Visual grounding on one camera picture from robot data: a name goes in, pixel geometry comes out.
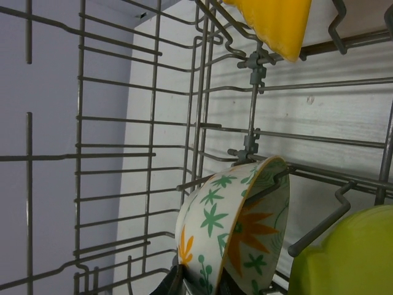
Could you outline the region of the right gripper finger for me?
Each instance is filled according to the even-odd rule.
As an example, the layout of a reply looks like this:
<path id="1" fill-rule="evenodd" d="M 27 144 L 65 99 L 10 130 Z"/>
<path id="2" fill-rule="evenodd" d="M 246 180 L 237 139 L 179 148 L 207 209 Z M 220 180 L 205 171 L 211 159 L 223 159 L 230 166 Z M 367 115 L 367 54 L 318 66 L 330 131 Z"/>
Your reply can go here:
<path id="1" fill-rule="evenodd" d="M 191 274 L 185 265 L 175 265 L 155 288 L 155 295 L 196 294 L 191 279 Z"/>

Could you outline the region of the white bowl green orange flowers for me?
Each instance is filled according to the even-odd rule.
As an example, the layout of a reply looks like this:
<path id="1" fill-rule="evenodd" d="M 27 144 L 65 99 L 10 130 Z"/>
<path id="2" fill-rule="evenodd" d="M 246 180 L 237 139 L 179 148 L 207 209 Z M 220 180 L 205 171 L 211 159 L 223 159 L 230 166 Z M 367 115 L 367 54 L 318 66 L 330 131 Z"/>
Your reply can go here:
<path id="1" fill-rule="evenodd" d="M 279 156 L 228 168 L 185 199 L 176 221 L 178 261 L 190 294 L 267 289 L 287 225 L 290 181 Z"/>

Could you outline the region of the grey wire dish rack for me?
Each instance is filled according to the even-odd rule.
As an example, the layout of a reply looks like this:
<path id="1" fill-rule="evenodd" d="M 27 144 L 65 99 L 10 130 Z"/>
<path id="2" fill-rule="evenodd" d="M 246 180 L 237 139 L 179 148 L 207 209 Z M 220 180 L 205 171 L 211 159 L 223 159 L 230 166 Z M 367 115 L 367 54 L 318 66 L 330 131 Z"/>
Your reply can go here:
<path id="1" fill-rule="evenodd" d="M 190 193 L 274 156 L 259 294 L 326 216 L 392 203 L 391 1 L 313 1 L 295 63 L 222 1 L 1 2 L 2 294 L 155 293 Z"/>

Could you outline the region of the lime green bowl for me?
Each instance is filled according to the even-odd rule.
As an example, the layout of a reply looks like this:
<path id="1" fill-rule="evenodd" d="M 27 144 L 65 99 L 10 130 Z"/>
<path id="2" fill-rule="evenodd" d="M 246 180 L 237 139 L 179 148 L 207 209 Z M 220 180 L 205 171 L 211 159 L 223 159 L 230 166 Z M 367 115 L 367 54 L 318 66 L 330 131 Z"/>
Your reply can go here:
<path id="1" fill-rule="evenodd" d="M 392 294 L 392 205 L 354 213 L 294 258 L 289 294 Z"/>

